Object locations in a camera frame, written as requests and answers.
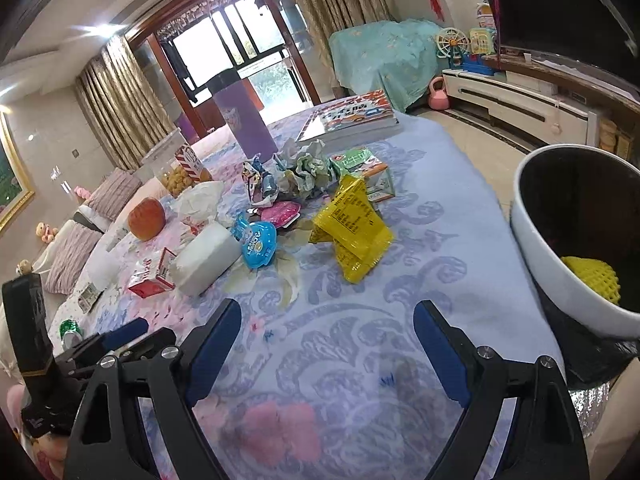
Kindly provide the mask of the cartoon duck snack wrapper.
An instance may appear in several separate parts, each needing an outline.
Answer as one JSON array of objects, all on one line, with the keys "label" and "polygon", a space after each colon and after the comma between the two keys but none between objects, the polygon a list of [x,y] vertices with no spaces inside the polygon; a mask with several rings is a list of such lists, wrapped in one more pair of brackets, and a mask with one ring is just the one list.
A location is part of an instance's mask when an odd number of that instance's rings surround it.
[{"label": "cartoon duck snack wrapper", "polygon": [[247,159],[242,165],[242,180],[247,190],[250,204],[255,208],[269,208],[277,200],[279,190],[276,180],[264,165],[258,155]]}]

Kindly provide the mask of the yellow snack wrapper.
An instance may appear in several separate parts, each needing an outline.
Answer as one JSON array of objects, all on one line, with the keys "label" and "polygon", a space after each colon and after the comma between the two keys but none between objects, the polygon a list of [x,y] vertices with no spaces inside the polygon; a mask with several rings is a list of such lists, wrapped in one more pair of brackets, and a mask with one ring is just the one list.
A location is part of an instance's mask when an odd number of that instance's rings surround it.
[{"label": "yellow snack wrapper", "polygon": [[366,182],[341,177],[332,200],[312,219],[311,244],[332,243],[344,279],[359,283],[382,259],[394,234],[368,200]]}]

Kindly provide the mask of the green drink can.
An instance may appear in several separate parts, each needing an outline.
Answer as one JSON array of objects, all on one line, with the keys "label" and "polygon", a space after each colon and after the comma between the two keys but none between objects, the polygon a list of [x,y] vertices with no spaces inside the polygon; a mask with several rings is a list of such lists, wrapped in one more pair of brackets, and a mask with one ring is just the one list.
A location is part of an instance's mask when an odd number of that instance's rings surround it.
[{"label": "green drink can", "polygon": [[58,328],[62,347],[64,350],[70,350],[84,340],[84,335],[79,324],[72,318],[66,318]]}]

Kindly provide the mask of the red white small carton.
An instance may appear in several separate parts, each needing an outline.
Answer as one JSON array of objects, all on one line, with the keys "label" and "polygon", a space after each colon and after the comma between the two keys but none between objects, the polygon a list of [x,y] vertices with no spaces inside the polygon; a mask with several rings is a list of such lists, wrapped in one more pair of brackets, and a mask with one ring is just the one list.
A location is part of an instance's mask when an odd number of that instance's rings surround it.
[{"label": "red white small carton", "polygon": [[127,284],[127,289],[140,298],[148,298],[170,292],[176,285],[170,276],[171,263],[176,254],[164,247],[137,262]]}]

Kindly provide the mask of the white tissue pack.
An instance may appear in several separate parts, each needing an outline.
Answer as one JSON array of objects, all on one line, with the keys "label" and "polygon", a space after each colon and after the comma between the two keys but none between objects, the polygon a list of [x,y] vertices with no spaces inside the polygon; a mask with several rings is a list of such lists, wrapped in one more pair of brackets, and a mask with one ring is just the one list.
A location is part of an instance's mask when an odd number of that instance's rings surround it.
[{"label": "white tissue pack", "polygon": [[169,274],[180,292],[198,296],[240,255],[241,245],[231,232],[212,221],[172,260]]}]

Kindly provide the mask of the blue jelly cup wrapper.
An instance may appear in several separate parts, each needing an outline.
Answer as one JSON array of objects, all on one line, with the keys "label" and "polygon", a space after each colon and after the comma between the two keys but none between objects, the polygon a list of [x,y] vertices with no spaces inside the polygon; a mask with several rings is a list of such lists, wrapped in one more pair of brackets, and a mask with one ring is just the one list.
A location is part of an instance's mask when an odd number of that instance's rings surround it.
[{"label": "blue jelly cup wrapper", "polygon": [[271,222],[250,222],[246,214],[239,214],[231,233],[240,243],[242,257],[250,270],[268,266],[278,247],[277,229]]}]

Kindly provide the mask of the pink plastic cup lid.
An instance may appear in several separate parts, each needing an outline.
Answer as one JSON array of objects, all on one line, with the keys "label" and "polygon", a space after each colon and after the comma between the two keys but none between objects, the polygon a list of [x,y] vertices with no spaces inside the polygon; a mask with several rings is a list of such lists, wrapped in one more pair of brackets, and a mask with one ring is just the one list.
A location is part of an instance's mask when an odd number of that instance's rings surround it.
[{"label": "pink plastic cup lid", "polygon": [[276,229],[285,229],[300,216],[302,206],[290,200],[281,200],[260,211],[260,220],[270,222]]}]

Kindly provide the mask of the gold striped left curtain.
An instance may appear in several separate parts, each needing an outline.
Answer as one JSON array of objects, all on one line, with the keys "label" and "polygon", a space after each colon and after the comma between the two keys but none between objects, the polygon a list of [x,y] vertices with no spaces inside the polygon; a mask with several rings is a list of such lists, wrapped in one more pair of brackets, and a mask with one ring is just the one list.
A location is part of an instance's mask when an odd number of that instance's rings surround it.
[{"label": "gold striped left curtain", "polygon": [[87,63],[75,80],[75,94],[99,144],[120,169],[140,168],[144,156],[175,130],[121,36]]}]

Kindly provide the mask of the purple tumbler black lid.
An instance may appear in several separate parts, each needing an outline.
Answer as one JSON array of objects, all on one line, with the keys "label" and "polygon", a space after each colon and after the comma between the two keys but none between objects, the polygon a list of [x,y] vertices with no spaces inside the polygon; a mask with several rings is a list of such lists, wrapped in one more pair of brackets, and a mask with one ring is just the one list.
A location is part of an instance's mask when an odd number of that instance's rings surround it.
[{"label": "purple tumbler black lid", "polygon": [[234,68],[223,70],[206,82],[213,100],[245,156],[266,162],[278,150]]}]

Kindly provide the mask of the stack of colourful books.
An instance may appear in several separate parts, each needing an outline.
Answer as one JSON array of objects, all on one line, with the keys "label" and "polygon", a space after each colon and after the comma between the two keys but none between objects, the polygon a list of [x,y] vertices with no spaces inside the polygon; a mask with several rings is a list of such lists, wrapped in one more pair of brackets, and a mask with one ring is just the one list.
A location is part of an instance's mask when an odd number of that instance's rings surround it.
[{"label": "stack of colourful books", "polygon": [[295,139],[298,145],[315,140],[333,142],[361,133],[399,125],[390,100],[383,90],[349,96],[315,110]]}]

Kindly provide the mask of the white TV cabinet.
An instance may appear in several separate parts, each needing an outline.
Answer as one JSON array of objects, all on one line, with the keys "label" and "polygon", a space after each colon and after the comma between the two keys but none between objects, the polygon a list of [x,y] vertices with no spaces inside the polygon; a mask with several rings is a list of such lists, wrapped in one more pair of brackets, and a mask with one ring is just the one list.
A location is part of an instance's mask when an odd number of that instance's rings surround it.
[{"label": "white TV cabinet", "polygon": [[480,107],[539,141],[597,145],[598,114],[582,104],[467,70],[443,70],[442,76],[450,99]]}]

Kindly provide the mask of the pink kettlebell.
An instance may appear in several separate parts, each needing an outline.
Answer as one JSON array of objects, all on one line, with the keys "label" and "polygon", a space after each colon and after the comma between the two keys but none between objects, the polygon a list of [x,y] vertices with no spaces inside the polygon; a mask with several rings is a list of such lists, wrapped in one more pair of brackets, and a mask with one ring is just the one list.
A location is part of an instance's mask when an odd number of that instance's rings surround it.
[{"label": "pink kettlebell", "polygon": [[449,96],[443,76],[434,77],[428,85],[427,104],[432,110],[448,110]]}]

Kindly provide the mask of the teal cloth covered furniture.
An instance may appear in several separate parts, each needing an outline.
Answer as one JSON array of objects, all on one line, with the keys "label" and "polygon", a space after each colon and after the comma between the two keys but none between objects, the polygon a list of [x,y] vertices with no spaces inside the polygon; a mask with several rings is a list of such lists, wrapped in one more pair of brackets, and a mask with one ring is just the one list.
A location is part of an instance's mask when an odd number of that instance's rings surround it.
[{"label": "teal cloth covered furniture", "polygon": [[334,32],[329,40],[334,74],[356,94],[382,90],[404,112],[423,98],[444,68],[437,57],[440,26],[431,21],[382,21]]}]

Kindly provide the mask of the toy ferris wheel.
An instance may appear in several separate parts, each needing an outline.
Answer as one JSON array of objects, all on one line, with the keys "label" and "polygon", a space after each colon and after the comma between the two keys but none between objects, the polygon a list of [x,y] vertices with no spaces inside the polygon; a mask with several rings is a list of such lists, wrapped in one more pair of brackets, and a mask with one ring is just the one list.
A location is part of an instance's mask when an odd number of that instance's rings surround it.
[{"label": "toy ferris wheel", "polygon": [[461,67],[464,58],[471,53],[470,40],[454,27],[444,27],[435,36],[437,56],[444,58],[450,68]]}]

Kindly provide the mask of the gold framed wall painting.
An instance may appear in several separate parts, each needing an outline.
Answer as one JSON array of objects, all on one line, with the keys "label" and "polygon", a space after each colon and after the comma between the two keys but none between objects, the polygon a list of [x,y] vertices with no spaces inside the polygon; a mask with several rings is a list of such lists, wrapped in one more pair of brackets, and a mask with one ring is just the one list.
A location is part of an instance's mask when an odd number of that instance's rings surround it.
[{"label": "gold framed wall painting", "polygon": [[1,217],[4,232],[35,196],[35,188],[15,146],[6,113],[1,112]]}]

